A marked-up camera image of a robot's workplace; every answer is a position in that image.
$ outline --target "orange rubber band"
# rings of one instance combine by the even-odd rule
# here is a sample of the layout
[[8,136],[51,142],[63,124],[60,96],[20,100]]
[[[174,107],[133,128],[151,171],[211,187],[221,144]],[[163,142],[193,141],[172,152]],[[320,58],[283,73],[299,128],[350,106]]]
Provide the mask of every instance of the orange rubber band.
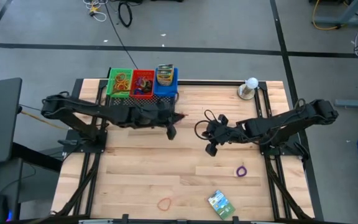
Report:
[[125,87],[125,85],[123,83],[117,83],[114,88],[116,90],[124,90],[124,89],[126,89],[126,87]]
[[125,80],[125,74],[124,73],[120,73],[116,76],[116,81],[117,82],[123,82]]
[[[168,204],[168,207],[167,208],[162,208],[160,207],[160,204],[161,202],[165,201],[165,200],[169,200],[169,204]],[[171,204],[172,204],[172,200],[170,198],[163,198],[161,199],[158,203],[157,203],[157,208],[163,212],[166,212],[169,210],[169,208],[171,207]]]

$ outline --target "red basket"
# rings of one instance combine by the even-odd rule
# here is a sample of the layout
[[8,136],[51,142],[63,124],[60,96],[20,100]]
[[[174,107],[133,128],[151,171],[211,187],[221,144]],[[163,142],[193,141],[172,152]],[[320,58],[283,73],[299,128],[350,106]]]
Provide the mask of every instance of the red basket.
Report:
[[[131,94],[129,96],[139,99],[151,99],[154,92],[154,70],[134,70],[132,75]],[[151,91],[141,93],[141,89],[148,82],[151,82]]]

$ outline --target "yellow cable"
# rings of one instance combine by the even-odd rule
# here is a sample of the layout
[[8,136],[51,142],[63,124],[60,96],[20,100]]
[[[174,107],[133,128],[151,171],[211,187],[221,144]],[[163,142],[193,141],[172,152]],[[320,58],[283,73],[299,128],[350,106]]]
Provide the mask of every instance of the yellow cable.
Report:
[[34,119],[37,119],[37,120],[39,120],[39,121],[41,121],[41,122],[43,122],[43,123],[45,123],[45,124],[49,124],[49,125],[51,125],[52,127],[67,130],[67,128],[62,128],[62,127],[57,126],[57,125],[55,125],[55,124],[49,123],[48,121],[43,120],[43,119],[39,118],[39,117],[36,116],[36,115],[32,115],[32,114],[27,113],[27,112],[25,112],[25,111],[22,111],[21,113],[22,113],[22,114],[25,114],[25,115],[27,115],[27,116],[30,116],[30,117],[32,117],[32,118],[34,118]]
[[311,20],[313,22],[313,25],[316,29],[319,29],[319,30],[333,30],[333,29],[338,29],[338,26],[335,26],[335,27],[329,27],[329,28],[321,28],[321,27],[318,27],[316,25],[316,23],[314,22],[314,15],[316,14],[316,10],[317,10],[317,6],[318,6],[318,3],[320,2],[320,0],[317,0],[316,1],[316,5],[314,6],[314,9],[313,9],[313,15],[311,16]]

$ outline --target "table leg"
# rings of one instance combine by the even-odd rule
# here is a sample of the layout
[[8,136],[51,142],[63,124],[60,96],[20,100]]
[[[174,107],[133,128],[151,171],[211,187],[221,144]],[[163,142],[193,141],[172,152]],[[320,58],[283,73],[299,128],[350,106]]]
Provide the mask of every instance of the table leg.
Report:
[[60,172],[62,168],[62,161],[53,157],[44,155],[40,152],[29,149],[28,147],[22,146],[18,143],[12,143],[12,156],[22,158],[25,162],[34,164],[46,169]]

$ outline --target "purple rubber band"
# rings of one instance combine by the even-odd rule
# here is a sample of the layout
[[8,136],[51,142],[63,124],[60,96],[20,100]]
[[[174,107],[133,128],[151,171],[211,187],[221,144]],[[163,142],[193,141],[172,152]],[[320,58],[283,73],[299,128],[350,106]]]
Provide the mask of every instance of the purple rubber band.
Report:
[[236,174],[237,174],[238,177],[243,177],[243,176],[247,175],[247,169],[246,169],[246,167],[244,167],[244,166],[238,167],[238,168],[237,168],[237,171],[236,171]]

